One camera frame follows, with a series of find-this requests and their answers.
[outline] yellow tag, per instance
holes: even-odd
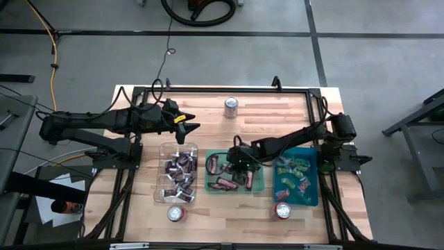
[[[186,119],[185,115],[181,115],[181,116],[176,117],[176,118],[174,119],[174,123],[178,123],[178,122],[180,122],[180,121],[182,121],[182,120],[184,120],[184,119]]]

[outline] white paper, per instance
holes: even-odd
[[[51,182],[85,191],[85,181],[78,181],[76,183],[72,183],[71,179],[67,177],[70,177],[70,175],[63,174],[55,178],[60,180],[52,180]],[[37,200],[37,207],[39,208],[39,214],[43,224],[53,220],[53,227],[56,227],[78,221],[82,217],[81,214],[72,215],[72,214],[60,214],[53,212],[51,210],[51,204],[54,201],[53,199],[44,198],[44,197],[36,197],[35,199]]]

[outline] can lid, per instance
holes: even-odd
[[[227,104],[228,107],[235,107],[237,105],[237,100],[234,97],[228,97],[225,104]]]
[[[182,217],[183,211],[180,206],[171,206],[168,209],[168,219],[178,221]]]
[[[279,203],[276,205],[276,215],[282,219],[290,217],[290,206],[287,203]]]

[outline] clear plastic bin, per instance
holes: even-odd
[[[165,142],[159,148],[154,200],[159,203],[189,203],[196,198],[198,147]]]

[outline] red soda can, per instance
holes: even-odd
[[[168,208],[168,219],[172,222],[184,222],[187,219],[188,211],[180,205],[172,205]]]
[[[272,220],[288,219],[290,214],[290,205],[285,202],[279,202],[270,209],[270,218]]]

